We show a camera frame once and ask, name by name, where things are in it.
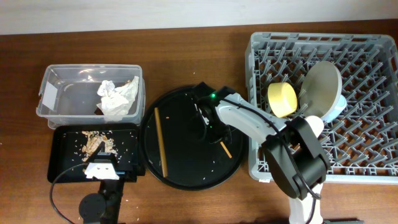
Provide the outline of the wooden chopstick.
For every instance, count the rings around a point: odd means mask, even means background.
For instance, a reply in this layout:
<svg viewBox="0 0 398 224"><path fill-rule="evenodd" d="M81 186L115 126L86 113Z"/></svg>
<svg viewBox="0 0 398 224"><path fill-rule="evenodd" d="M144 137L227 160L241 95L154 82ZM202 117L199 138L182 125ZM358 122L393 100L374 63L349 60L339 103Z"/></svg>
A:
<svg viewBox="0 0 398 224"><path fill-rule="evenodd" d="M228 148L225 146L224 142L221 141L220 144L221 144L221 147L224 149L226 155L227 155L230 159L232 159L232 155L231 155L231 153L229 152Z"/></svg>
<svg viewBox="0 0 398 224"><path fill-rule="evenodd" d="M158 107L154 108L155 124L157 130L157 138L159 143L160 162L162 166L162 175L164 178L168 176L167 160L165 155L164 139L162 135L162 127L160 122L160 114Z"/></svg>

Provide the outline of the food scraps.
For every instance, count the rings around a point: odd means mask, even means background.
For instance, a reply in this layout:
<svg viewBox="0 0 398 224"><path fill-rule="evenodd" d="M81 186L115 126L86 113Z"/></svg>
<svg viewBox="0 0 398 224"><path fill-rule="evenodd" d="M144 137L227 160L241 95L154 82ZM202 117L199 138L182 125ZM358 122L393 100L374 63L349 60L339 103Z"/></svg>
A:
<svg viewBox="0 0 398 224"><path fill-rule="evenodd" d="M82 131L83 135L86 136L86 144L80 149L83 154L82 161L86 162L88 158L97 150L101 143L104 143L105 152L117 155L118 151L114 145L114 139L109 138L105 133L99 131Z"/></svg>

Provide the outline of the brown coffee sachet wrapper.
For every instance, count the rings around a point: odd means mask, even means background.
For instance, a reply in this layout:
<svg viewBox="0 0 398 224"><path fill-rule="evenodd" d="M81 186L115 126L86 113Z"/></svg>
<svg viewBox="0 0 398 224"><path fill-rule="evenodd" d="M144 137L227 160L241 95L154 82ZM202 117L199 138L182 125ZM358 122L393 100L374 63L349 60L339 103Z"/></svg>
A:
<svg viewBox="0 0 398 224"><path fill-rule="evenodd" d="M103 115L103 112L102 112L102 110L101 110L100 108L96 108L94 114L95 114L95 115L98 115L98 116L102 116L102 115Z"/></svg>

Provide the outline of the yellow bowl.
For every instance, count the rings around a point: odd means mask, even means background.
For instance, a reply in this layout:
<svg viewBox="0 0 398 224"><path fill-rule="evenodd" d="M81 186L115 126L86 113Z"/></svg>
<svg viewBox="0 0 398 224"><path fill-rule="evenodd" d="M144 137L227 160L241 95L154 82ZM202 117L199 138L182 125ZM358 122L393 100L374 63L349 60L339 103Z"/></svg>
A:
<svg viewBox="0 0 398 224"><path fill-rule="evenodd" d="M286 117L297 109L297 95L287 82L271 83L267 89L268 102L272 112L278 117Z"/></svg>

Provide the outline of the white napkin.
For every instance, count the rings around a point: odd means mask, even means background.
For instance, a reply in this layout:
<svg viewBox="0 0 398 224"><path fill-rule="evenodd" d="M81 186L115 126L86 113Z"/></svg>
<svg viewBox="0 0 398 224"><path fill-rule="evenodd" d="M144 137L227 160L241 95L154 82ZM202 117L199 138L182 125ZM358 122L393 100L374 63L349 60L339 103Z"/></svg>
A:
<svg viewBox="0 0 398 224"><path fill-rule="evenodd" d="M101 97L101 102L97 104L106 116L127 115L132 104L136 100L139 90L139 77L128 80L123 86L115 87L114 93L110 96Z"/></svg>

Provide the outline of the small white tissue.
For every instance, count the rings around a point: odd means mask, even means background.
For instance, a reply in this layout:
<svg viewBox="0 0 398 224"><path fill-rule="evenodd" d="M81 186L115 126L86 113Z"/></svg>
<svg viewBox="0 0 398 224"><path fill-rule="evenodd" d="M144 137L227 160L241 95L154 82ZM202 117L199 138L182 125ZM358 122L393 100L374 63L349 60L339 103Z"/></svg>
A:
<svg viewBox="0 0 398 224"><path fill-rule="evenodd" d="M115 85L112 81L103 80L97 90L97 94L101 97L110 96L114 93Z"/></svg>

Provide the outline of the pink cup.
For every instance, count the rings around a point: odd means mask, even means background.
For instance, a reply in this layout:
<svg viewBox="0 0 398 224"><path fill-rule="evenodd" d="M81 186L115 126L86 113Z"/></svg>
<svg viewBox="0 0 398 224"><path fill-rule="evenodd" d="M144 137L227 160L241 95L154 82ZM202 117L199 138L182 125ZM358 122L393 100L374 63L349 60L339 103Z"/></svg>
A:
<svg viewBox="0 0 398 224"><path fill-rule="evenodd" d="M316 137L319 137L319 135L322 133L325 127L322 119L319 118L318 116L311 115L305 117L305 121L311 127L314 135L316 135Z"/></svg>

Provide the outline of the grey plate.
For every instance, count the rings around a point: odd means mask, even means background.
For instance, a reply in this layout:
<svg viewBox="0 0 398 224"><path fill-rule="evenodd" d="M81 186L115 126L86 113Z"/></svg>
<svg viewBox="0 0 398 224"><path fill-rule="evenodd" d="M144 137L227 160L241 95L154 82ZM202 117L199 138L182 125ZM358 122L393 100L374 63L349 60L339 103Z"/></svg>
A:
<svg viewBox="0 0 398 224"><path fill-rule="evenodd" d="M342 90L340 71L331 63L316 63L306 74L299 93L304 116L325 119L338 104Z"/></svg>

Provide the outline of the blue cup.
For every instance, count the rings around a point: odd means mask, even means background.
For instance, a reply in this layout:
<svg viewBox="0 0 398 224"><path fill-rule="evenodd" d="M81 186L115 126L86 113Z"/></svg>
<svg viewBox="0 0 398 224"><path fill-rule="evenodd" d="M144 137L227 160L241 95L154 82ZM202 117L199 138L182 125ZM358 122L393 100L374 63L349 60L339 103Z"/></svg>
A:
<svg viewBox="0 0 398 224"><path fill-rule="evenodd" d="M343 110L346 108L347 106L347 101L346 98L341 95L339 97L339 100L336 104L336 106L333 108L333 110L331 111L330 114L325 115L322 120L326 123L330 123L332 122L334 119L336 119L342 112Z"/></svg>

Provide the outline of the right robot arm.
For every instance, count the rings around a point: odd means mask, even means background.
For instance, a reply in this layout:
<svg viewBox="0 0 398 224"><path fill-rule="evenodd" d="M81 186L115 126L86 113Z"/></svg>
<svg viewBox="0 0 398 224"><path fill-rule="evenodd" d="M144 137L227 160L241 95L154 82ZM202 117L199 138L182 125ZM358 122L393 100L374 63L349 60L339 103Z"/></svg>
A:
<svg viewBox="0 0 398 224"><path fill-rule="evenodd" d="M192 100L203 125L200 140L230 142L230 129L241 131L263 147L274 182L289 198L289 222L324 222L320 192L330 162L318 140L324 129L319 117L278 118L227 86L216 91L204 82L192 88Z"/></svg>

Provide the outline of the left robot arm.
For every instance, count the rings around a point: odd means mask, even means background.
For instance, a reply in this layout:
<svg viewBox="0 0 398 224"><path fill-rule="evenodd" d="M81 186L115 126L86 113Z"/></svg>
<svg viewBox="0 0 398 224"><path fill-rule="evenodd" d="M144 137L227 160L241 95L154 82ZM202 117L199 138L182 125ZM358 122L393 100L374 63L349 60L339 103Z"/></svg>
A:
<svg viewBox="0 0 398 224"><path fill-rule="evenodd" d="M84 223L117 223L121 207L124 184L136 182L145 175L142 164L128 160L119 167L116 156L105 151L101 142L86 160L84 174L87 179L100 181L97 193L88 194L79 204L79 214Z"/></svg>

